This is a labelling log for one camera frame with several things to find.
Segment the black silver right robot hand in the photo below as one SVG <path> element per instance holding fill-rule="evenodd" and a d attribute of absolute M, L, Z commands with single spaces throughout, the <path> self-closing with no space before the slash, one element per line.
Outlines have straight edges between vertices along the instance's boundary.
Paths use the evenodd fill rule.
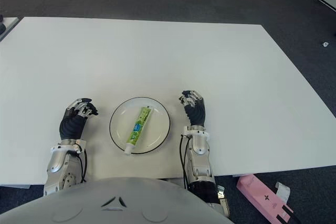
<path fill-rule="evenodd" d="M 206 111 L 203 97 L 195 90 L 185 90 L 179 97 L 191 126 L 204 127 Z"/>

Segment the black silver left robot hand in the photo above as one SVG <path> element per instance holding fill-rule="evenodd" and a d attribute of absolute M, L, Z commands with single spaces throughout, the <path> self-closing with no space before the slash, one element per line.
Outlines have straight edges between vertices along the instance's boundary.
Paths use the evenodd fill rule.
<path fill-rule="evenodd" d="M 59 126 L 61 140 L 81 139 L 87 119 L 98 115 L 91 101 L 90 98 L 76 99 L 66 108 Z"/>

